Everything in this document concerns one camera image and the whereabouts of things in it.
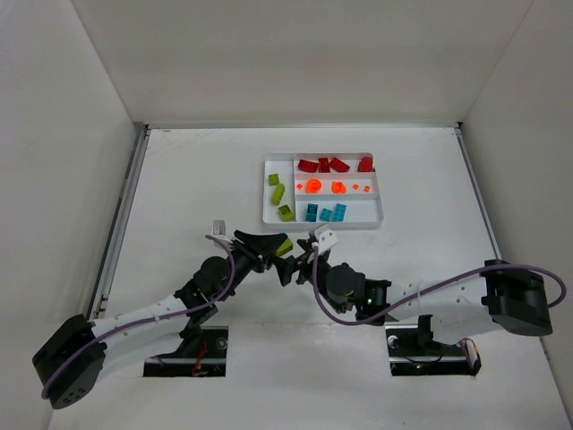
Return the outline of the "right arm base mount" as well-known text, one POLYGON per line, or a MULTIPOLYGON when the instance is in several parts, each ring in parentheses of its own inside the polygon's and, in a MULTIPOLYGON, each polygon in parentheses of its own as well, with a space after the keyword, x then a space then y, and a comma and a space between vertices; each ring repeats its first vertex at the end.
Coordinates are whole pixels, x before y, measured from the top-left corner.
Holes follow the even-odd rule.
POLYGON ((482 359, 474 340, 462 338, 453 344, 433 337, 430 315, 420 316, 416 324, 393 324, 385 327, 392 376, 476 377, 482 359))

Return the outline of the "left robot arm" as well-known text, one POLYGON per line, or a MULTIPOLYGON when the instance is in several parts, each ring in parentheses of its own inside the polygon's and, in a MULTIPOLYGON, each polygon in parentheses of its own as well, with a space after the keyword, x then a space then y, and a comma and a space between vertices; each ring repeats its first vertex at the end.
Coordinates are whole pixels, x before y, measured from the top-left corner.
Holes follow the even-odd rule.
POLYGON ((119 368, 169 354, 198 338, 201 324, 217 313, 217 304, 231 297, 250 273, 268 270, 286 240, 285 233, 236 231, 228 242, 212 236, 210 241, 226 256, 205 260, 174 294, 115 317, 89 320, 76 314, 68 318, 32 358, 42 383, 42 399, 52 409, 67 408, 119 368))

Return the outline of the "lime curved lego brick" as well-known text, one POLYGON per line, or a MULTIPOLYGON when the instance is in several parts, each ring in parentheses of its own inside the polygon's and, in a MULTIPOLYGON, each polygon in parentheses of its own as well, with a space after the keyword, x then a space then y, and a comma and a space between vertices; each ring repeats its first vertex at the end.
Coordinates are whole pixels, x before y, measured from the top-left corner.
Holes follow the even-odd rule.
POLYGON ((278 208, 278 215, 283 222, 291 222, 295 219, 294 213, 287 204, 278 208))

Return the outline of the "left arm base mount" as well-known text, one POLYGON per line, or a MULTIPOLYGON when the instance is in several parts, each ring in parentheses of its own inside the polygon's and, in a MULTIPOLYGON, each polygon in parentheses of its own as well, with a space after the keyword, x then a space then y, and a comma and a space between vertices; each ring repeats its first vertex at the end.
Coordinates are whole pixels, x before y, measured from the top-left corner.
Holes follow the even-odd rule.
POLYGON ((227 373, 227 326, 196 329, 175 352, 148 358, 143 376, 156 378, 219 378, 227 373))

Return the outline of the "red sloped lego brick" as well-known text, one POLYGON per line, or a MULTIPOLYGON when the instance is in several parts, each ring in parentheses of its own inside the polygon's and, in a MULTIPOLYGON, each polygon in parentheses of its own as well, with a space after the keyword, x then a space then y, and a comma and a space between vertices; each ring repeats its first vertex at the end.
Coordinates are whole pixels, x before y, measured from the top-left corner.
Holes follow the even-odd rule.
POLYGON ((329 166, 339 173, 347 173, 350 171, 350 166, 339 158, 332 158, 329 162, 329 166))

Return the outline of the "orange ring lego piece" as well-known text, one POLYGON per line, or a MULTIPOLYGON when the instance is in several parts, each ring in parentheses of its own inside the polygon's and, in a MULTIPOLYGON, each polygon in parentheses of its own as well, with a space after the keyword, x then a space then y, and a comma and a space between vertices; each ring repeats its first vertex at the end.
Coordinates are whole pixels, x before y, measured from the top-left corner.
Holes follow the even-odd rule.
POLYGON ((306 182, 305 191, 308 194, 317 194, 322 188, 321 180, 317 178, 311 178, 306 182))

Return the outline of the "red round top lego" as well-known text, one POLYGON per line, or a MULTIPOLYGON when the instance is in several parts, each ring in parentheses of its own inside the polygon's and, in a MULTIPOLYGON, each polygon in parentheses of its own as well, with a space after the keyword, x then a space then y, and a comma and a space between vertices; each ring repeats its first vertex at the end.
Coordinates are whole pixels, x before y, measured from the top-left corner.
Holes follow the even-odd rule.
POLYGON ((361 173, 373 172, 373 158, 363 157, 358 164, 357 170, 361 173))

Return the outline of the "long lime green lego brick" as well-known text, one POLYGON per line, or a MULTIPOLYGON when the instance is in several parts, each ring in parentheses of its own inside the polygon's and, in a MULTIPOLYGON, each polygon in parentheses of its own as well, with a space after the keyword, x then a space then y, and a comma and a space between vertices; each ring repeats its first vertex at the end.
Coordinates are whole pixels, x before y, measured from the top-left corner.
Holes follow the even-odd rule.
POLYGON ((271 200, 270 200, 272 205, 279 206, 281 204, 285 190, 286 190, 286 187, 282 183, 278 183, 275 186, 274 191, 271 195, 271 200))

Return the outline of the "orange curved lego piece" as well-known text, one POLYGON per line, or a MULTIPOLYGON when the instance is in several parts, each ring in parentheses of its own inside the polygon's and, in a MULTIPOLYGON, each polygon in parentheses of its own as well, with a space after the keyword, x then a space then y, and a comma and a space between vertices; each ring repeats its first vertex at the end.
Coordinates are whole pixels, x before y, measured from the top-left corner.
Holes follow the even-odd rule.
POLYGON ((333 181, 331 184, 331 191, 334 194, 345 194, 347 192, 347 188, 344 182, 333 181))

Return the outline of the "red curved lego brick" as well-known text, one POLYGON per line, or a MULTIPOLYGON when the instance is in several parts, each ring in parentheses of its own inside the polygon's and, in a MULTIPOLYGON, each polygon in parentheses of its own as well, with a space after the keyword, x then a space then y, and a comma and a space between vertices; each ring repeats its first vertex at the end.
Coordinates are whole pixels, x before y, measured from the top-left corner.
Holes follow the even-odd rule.
POLYGON ((305 173, 316 173, 319 169, 320 164, 315 161, 310 161, 307 159, 300 159, 298 162, 298 169, 305 173))

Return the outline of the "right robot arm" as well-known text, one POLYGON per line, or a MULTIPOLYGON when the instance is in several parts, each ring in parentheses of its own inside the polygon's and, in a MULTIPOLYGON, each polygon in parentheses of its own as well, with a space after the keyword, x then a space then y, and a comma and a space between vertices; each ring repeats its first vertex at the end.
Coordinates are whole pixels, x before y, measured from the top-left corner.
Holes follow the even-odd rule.
POLYGON ((382 326, 416 318, 440 342, 504 330, 527 337, 552 334, 551 303, 545 293, 546 269, 489 260, 483 266, 432 285, 398 285, 369 279, 348 264, 329 264, 337 239, 331 229, 316 232, 299 245, 298 257, 274 257, 282 285, 309 282, 319 308, 331 321, 354 312, 350 325, 382 326))

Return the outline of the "teal square lego brick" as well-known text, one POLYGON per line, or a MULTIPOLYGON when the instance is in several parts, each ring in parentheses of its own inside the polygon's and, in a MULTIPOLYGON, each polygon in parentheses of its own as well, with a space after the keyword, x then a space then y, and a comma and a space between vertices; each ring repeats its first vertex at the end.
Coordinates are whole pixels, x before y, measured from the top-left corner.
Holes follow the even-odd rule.
POLYGON ((320 220, 330 222, 332 218, 332 210, 323 208, 320 214, 320 220))

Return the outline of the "lime sloped lego brick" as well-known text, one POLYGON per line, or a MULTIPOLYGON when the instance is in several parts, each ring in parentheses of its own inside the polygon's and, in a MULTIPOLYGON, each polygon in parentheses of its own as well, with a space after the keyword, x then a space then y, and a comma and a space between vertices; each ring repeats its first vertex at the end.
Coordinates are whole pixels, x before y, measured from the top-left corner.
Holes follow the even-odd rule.
POLYGON ((283 244, 278 248, 278 250, 275 252, 275 255, 277 257, 282 257, 290 252, 292 252, 294 249, 294 243, 290 238, 287 238, 283 244))

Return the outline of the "teal curved lego brick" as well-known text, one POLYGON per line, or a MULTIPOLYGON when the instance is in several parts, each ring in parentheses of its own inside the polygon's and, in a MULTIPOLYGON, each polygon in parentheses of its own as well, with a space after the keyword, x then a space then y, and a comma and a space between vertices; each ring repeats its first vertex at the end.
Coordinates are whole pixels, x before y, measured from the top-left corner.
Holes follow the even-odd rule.
POLYGON ((315 203, 309 203, 306 208, 305 221, 316 222, 317 212, 318 212, 318 205, 315 203))

